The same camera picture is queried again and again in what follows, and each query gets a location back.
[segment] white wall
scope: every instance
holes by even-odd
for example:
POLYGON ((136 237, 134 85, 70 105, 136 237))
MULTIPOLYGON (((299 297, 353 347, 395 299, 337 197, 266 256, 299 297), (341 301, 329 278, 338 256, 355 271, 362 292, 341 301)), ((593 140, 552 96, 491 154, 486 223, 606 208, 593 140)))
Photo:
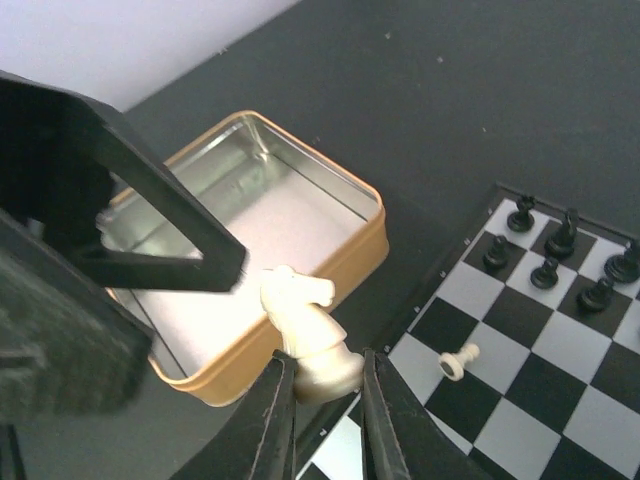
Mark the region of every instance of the white wall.
POLYGON ((0 70, 126 110, 297 0, 0 0, 0 70))

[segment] black square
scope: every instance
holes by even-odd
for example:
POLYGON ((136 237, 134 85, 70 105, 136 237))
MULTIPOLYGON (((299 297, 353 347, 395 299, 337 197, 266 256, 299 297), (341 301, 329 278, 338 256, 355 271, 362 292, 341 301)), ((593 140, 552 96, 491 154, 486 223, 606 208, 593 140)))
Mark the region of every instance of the black square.
POLYGON ((457 352, 478 321, 441 298, 436 298, 411 334, 438 353, 457 352))
POLYGON ((484 323, 531 348, 553 310, 506 286, 484 317, 484 323))
POLYGON ((640 355, 613 342, 591 385, 640 413, 640 355))
POLYGON ((467 372, 458 382, 440 382, 425 406, 473 443, 500 398, 497 391, 467 372))
POLYGON ((511 242, 507 242, 507 252, 509 255, 509 262, 507 263, 507 266, 501 268, 500 270, 488 269, 485 266, 482 257, 484 257, 484 254, 487 253, 487 251, 491 248, 491 244, 494 238, 495 235, 492 235, 489 232, 484 232, 478 239, 478 242, 466 256, 464 262, 495 278, 496 280, 506 282, 515 270, 522 257, 524 257, 526 250, 517 245, 514 245, 511 242))
POLYGON ((309 468, 304 472, 304 475, 300 477, 300 480, 330 480, 322 470, 320 470, 314 463, 309 465, 309 468))
POLYGON ((568 438, 562 438, 540 480, 624 480, 626 477, 568 438))
POLYGON ((493 480, 516 480, 516 477, 475 447, 469 452, 469 458, 476 462, 493 480))
POLYGON ((505 397, 562 433, 587 385, 555 365, 529 355, 505 397))
MULTIPOLYGON (((556 231, 556 229, 561 225, 560 222, 556 220, 549 220, 549 223, 545 225, 540 232, 540 236, 533 244, 531 250, 542 255, 543 257, 548 256, 546 249, 544 248, 544 244, 547 241, 547 238, 556 231)), ((575 250, 571 254, 571 256, 563 259, 558 259, 561 265, 564 265, 571 270, 579 270, 582 266, 582 262, 587 258, 591 248, 596 243, 596 238, 591 235, 587 235, 584 232, 578 231, 578 235, 576 236, 575 250)))
POLYGON ((627 313, 629 305, 631 305, 631 299, 621 293, 613 292, 611 305, 606 310, 597 313, 586 312, 578 304, 578 294, 585 288, 593 287, 595 284, 596 282, 593 280, 578 275, 558 307, 558 311, 611 337, 616 333, 620 322, 627 313))

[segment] black plastic part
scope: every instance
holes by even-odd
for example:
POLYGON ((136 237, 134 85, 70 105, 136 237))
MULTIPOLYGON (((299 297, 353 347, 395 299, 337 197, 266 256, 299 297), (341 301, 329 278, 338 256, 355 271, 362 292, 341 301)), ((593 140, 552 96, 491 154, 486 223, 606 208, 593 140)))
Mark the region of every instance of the black plastic part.
POLYGON ((365 350, 364 478, 489 480, 433 423, 389 359, 365 350))
POLYGON ((562 224, 549 236, 544 245, 549 255, 556 258, 566 258, 573 253, 579 223, 578 210, 575 208, 568 209, 565 212, 562 224))
POLYGON ((294 479, 296 366, 286 354, 274 352, 231 419, 171 479, 294 479))
POLYGON ((584 289, 578 294, 578 303, 588 312, 601 312, 611 303, 613 297, 613 281, 602 277, 593 287, 584 289))
POLYGON ((229 291, 245 247, 178 182, 122 114, 93 99, 0 71, 0 208, 44 225, 43 240, 103 287, 229 291), (202 252, 202 259, 120 253, 98 215, 112 173, 202 252))
POLYGON ((493 239, 491 248, 484 254, 482 261, 491 270, 499 270, 509 263, 509 253, 507 252, 507 239, 504 235, 498 235, 493 239))
POLYGON ((0 210, 0 424, 122 408, 151 345, 149 328, 0 210))
POLYGON ((0 479, 26 480, 18 434, 13 425, 0 425, 0 479))
POLYGON ((546 258, 544 263, 531 272, 531 283, 541 290, 553 288, 558 283, 558 260, 546 258))
POLYGON ((604 271, 619 283, 633 283, 640 278, 640 241, 632 240, 624 253, 608 258, 604 271))
POLYGON ((535 219, 531 215, 530 210, 536 205, 536 199, 531 195, 523 195, 516 202, 518 209, 512 212, 507 218, 507 226, 510 230, 518 233, 524 233, 531 230, 535 219))

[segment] white chess knight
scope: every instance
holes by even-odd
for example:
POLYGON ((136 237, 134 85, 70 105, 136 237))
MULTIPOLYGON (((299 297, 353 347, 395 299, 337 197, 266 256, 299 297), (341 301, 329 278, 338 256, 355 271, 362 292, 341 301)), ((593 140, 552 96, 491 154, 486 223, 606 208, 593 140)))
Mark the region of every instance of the white chess knight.
POLYGON ((331 280, 287 265, 263 272, 260 301, 282 334, 284 352, 298 361, 294 393, 300 403, 325 403, 362 385, 364 358, 349 351, 347 332, 317 305, 333 302, 331 280))

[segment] chessboard border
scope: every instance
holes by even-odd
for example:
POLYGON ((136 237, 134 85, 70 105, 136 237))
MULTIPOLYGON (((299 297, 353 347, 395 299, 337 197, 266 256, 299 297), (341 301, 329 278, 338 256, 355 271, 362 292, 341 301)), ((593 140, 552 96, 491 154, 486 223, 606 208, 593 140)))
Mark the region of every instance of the chessboard border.
MULTIPOLYGON (((438 287, 444 281, 453 267, 461 260, 465 251, 469 247, 476 235, 487 223, 493 212, 499 207, 503 200, 516 201, 521 195, 529 193, 517 190, 500 182, 495 183, 481 201, 481 207, 476 209, 474 214, 464 222, 464 226, 452 237, 454 244, 438 255, 431 267, 422 276, 416 287, 412 290, 407 299, 402 303, 398 312, 393 315, 394 320, 389 322, 372 342, 370 348, 389 353, 391 349, 400 341, 407 329, 423 313, 425 304, 435 294, 438 287)), ((553 202, 536 198, 535 209, 558 221, 562 220, 563 212, 568 207, 555 204, 553 202)), ((611 227, 605 223, 597 222, 589 216, 580 214, 580 228, 591 234, 598 235, 604 239, 619 244, 626 244, 634 236, 621 229, 611 227)), ((299 473, 311 457, 320 447, 325 437, 333 427, 345 415, 351 404, 357 397, 357 393, 352 393, 334 402, 325 404, 315 415, 313 420, 298 436, 296 442, 296 470, 299 473)))

